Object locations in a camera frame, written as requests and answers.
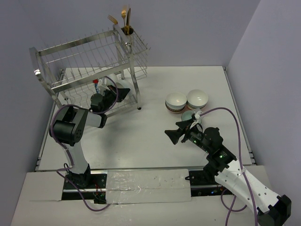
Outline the white bowl front stack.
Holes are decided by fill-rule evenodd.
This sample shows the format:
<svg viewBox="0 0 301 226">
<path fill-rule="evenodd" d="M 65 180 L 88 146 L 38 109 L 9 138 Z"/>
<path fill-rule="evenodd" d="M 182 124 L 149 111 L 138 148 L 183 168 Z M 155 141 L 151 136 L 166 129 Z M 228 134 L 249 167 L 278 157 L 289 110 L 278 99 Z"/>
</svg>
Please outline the white bowl front stack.
<svg viewBox="0 0 301 226">
<path fill-rule="evenodd" d="M 128 89 L 130 89 L 129 93 L 128 93 L 127 96 L 125 97 L 125 100 L 126 100 L 126 101 L 130 100 L 130 98 L 131 98 L 132 95 L 133 95 L 133 91 L 134 91 L 133 85 L 132 85 L 130 82 L 128 82 L 127 80 L 118 80 L 118 81 L 116 82 L 116 84 L 117 84 L 117 87 L 118 87 L 118 88 L 125 88 L 125 89 L 128 88 Z"/>
</svg>

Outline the white bowl dark band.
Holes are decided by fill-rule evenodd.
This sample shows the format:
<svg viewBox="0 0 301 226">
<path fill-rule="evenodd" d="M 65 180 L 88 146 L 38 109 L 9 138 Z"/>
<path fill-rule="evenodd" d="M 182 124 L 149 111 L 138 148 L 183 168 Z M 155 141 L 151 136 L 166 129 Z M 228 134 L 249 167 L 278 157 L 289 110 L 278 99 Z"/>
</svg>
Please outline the white bowl dark band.
<svg viewBox="0 0 301 226">
<path fill-rule="evenodd" d="M 114 73 L 107 75 L 107 76 L 103 79 L 103 83 L 104 83 L 105 85 L 107 85 L 107 86 L 108 86 L 108 85 L 115 86 L 114 84 L 117 84 L 118 81 L 119 81 L 119 80 L 118 80 L 118 77 L 117 77 Z"/>
</svg>

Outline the blue floral bowl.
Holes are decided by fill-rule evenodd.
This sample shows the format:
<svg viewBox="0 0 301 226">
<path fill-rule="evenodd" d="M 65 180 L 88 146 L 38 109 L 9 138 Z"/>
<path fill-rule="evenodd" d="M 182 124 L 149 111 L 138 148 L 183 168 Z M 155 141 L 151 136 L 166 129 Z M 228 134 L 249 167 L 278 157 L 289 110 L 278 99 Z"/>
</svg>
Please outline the blue floral bowl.
<svg viewBox="0 0 301 226">
<path fill-rule="evenodd" d="M 98 81 L 94 82 L 95 90 L 97 94 L 100 94 L 100 90 L 98 88 Z"/>
</svg>

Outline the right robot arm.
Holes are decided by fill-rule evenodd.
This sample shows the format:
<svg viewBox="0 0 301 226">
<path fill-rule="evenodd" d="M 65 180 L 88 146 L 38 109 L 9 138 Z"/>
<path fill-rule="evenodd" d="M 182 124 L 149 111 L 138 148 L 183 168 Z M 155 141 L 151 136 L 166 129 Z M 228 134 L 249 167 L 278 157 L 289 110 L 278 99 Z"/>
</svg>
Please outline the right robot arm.
<svg viewBox="0 0 301 226">
<path fill-rule="evenodd" d="M 173 144 L 191 141 L 208 155 L 203 168 L 205 181 L 216 182 L 237 196 L 257 216 L 261 226 L 282 226 L 291 215 L 292 202 L 286 195 L 270 190 L 246 168 L 223 144 L 218 128 L 202 129 L 192 120 L 177 122 L 177 130 L 165 130 Z"/>
</svg>

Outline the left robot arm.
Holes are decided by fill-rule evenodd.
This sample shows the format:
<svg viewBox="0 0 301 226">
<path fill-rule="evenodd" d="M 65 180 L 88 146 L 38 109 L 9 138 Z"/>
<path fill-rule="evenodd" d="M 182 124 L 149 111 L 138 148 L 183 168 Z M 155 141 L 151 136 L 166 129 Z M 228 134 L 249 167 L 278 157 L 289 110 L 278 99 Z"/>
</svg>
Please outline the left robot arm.
<svg viewBox="0 0 301 226">
<path fill-rule="evenodd" d="M 68 161 L 64 165 L 67 178 L 77 188 L 86 188 L 92 182 L 90 165 L 80 142 L 85 127 L 103 128 L 107 121 L 106 112 L 116 103 L 122 102 L 130 92 L 130 88 L 109 85 L 104 91 L 91 96 L 90 108 L 68 104 L 55 113 L 49 133 L 63 148 Z"/>
</svg>

